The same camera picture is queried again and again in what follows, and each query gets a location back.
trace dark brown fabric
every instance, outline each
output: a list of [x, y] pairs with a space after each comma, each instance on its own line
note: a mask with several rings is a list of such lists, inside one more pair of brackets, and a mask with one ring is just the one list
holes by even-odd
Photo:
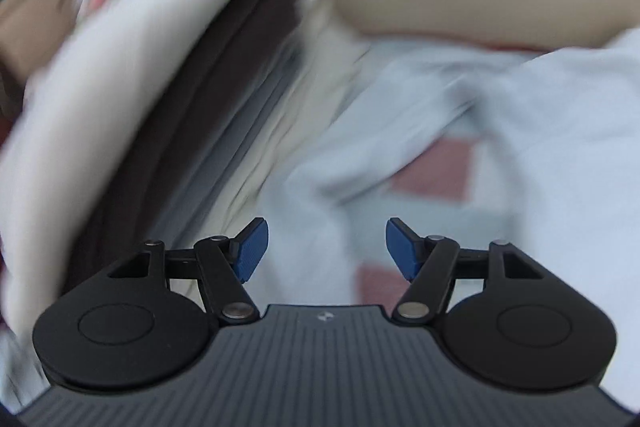
[[146, 118], [75, 241], [65, 292], [146, 239], [207, 137], [228, 122], [296, 25], [294, 0], [229, 1]]
[[0, 59], [0, 117], [15, 121], [22, 111], [24, 89]]
[[[6, 137], [9, 136], [9, 131], [11, 131], [12, 124], [9, 120], [2, 117], [0, 115], [0, 149], [2, 149], [2, 144], [6, 140]], [[0, 248], [2, 245], [2, 238], [0, 237]], [[2, 270], [4, 270], [4, 259], [2, 259], [2, 251], [0, 250], [0, 275], [2, 275]], [[0, 325], [4, 324], [4, 319], [2, 318], [2, 314], [0, 314]]]

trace black circle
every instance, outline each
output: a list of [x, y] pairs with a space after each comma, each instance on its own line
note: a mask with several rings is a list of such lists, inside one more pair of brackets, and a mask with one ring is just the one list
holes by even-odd
[[78, 329], [96, 344], [129, 344], [144, 337], [154, 327], [153, 314], [132, 304], [106, 304], [86, 312]]
[[571, 322], [544, 306], [516, 306], [498, 316], [498, 330], [521, 346], [549, 347], [566, 340], [571, 334]]
[[139, 389], [182, 371], [203, 352], [209, 320], [197, 304], [166, 289], [139, 288], [135, 281], [79, 287], [40, 316], [33, 344], [58, 384]]
[[[573, 291], [511, 286], [487, 288], [447, 313], [440, 328], [452, 357], [486, 381], [528, 393], [600, 378], [616, 346], [607, 316]], [[543, 327], [550, 331], [536, 331]]]

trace logo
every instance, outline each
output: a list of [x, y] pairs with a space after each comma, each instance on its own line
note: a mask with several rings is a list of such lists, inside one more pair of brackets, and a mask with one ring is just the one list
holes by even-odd
[[318, 314], [318, 320], [322, 322], [331, 322], [334, 320], [335, 315], [332, 312], [321, 312]]

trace folded clothes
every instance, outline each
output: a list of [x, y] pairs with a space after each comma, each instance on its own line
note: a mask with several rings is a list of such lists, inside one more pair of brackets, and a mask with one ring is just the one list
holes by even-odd
[[[298, 7], [305, 50], [302, 71], [208, 209], [200, 229], [191, 237], [185, 235], [183, 246], [208, 235], [236, 235], [244, 228], [255, 217], [255, 201], [267, 176], [332, 123], [350, 89], [368, 44], [334, 14], [333, 0], [300, 0]], [[274, 279], [264, 275], [270, 263], [268, 253], [246, 284], [261, 307], [267, 303], [263, 296], [278, 291]], [[174, 282], [172, 289], [199, 300], [191, 282]]]
[[114, 0], [38, 83], [0, 152], [2, 315], [22, 341], [149, 111], [229, 1]]
[[[264, 64], [273, 62], [297, 24], [294, 0], [229, 1], [146, 118], [76, 239], [64, 291], [130, 254], [150, 229], [169, 241], [180, 232], [170, 219], [164, 228], [154, 224], [203, 156], [212, 150], [220, 151], [218, 159], [224, 155], [217, 143], [238, 112], [255, 119], [243, 106], [259, 90]], [[196, 202], [185, 201], [180, 211], [196, 208]]]
[[193, 246], [191, 235], [199, 231], [211, 205], [298, 74], [301, 54], [298, 36], [293, 35], [276, 54], [274, 64], [266, 68], [267, 74], [260, 74], [264, 81], [239, 108], [223, 134], [204, 148], [206, 156], [191, 163], [147, 237], [161, 239], [168, 248]]

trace cardboard box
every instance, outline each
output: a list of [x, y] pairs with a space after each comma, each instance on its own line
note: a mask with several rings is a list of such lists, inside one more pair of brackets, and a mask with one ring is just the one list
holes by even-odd
[[24, 87], [46, 66], [76, 25], [74, 0], [3, 0], [0, 60]]

